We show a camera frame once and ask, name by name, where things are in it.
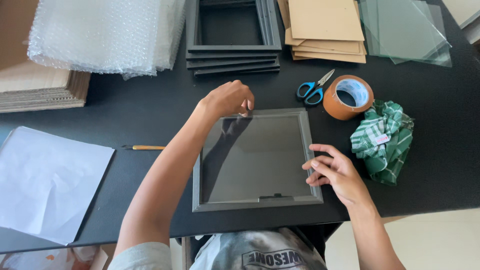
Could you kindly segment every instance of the bubble wrap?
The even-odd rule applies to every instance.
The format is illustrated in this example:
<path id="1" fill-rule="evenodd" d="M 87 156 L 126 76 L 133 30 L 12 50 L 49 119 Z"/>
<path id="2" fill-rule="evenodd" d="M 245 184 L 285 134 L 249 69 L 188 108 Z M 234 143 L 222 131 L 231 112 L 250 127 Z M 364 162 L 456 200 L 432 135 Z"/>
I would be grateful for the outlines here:
<path id="1" fill-rule="evenodd" d="M 184 3 L 40 0 L 28 56 L 45 66 L 120 73 L 124 79 L 155 76 L 157 69 L 173 68 L 184 24 Z"/>

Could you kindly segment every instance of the stack of white paper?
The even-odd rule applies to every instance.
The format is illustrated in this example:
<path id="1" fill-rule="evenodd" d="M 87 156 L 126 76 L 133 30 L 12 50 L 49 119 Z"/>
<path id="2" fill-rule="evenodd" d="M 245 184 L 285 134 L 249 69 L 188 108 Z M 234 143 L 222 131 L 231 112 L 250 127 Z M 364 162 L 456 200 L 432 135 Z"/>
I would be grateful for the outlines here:
<path id="1" fill-rule="evenodd" d="M 14 129 L 0 148 L 0 226 L 73 242 L 114 151 Z"/>

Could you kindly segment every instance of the black tabletop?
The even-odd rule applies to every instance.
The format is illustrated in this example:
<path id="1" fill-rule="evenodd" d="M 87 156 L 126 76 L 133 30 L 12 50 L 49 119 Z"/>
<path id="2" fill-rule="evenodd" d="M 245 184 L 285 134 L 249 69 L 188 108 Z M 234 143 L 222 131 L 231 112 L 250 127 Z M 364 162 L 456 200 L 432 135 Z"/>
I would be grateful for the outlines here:
<path id="1" fill-rule="evenodd" d="M 335 68 L 333 79 L 344 74 L 358 76 L 372 87 L 376 99 L 399 103 L 407 115 L 415 118 L 413 142 L 398 186 L 365 181 L 382 216 L 477 208 L 480 207 L 480 64 L 442 2 L 429 3 L 442 7 L 446 35 L 453 46 L 452 68 L 412 61 L 394 65 L 388 58 L 370 56 L 366 64 L 293 61 L 285 46 L 278 74 L 195 79 L 185 67 L 183 36 L 173 71 L 128 81 L 118 74 L 93 74 L 84 108 L 0 114 L 0 141 L 13 128 L 23 125 L 117 149 L 71 245 L 113 243 L 118 239 L 123 215 L 133 195 L 159 154 L 159 151 L 124 150 L 120 146 L 167 145 L 201 98 L 234 79 L 250 86 L 256 109 L 301 107 L 302 103 L 295 99 L 297 87 L 303 82 L 317 81 Z M 363 116 L 340 121 L 328 115 L 322 105 L 308 109 L 308 114 L 313 142 L 334 145 L 366 175 L 363 161 L 351 153 L 349 141 Z M 173 217 L 170 236 L 348 220 L 347 211 L 332 188 L 324 186 L 322 191 L 321 205 L 192 213 L 190 179 Z M 5 228 L 0 228 L 0 239 L 0 253 L 62 247 Z"/>

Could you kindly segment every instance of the stack of cardboard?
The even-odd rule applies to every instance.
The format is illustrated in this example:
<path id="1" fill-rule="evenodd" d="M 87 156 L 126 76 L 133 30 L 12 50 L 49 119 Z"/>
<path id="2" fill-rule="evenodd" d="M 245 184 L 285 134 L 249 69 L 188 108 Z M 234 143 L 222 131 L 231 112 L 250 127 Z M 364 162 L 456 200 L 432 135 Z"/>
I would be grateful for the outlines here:
<path id="1" fill-rule="evenodd" d="M 37 5 L 38 0 L 0 2 L 0 112 L 85 104 L 90 73 L 42 66 L 27 57 Z"/>
<path id="2" fill-rule="evenodd" d="M 278 0 L 278 6 L 293 60 L 366 62 L 356 1 Z"/>

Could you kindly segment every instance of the scissor blade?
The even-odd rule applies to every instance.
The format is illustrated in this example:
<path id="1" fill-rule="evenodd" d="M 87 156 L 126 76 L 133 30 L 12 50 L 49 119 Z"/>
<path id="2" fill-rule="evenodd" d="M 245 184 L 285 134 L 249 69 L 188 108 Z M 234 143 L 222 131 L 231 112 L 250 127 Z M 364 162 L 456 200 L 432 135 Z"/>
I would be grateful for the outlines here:
<path id="1" fill-rule="evenodd" d="M 332 69 L 332 70 L 330 70 L 329 73 L 325 74 L 325 76 L 324 76 L 320 81 L 318 81 L 318 85 L 319 85 L 319 86 L 324 85 L 324 83 L 325 83 L 326 81 L 328 81 L 328 79 L 330 79 L 330 77 L 332 76 L 333 72 L 335 72 L 335 69 Z"/>

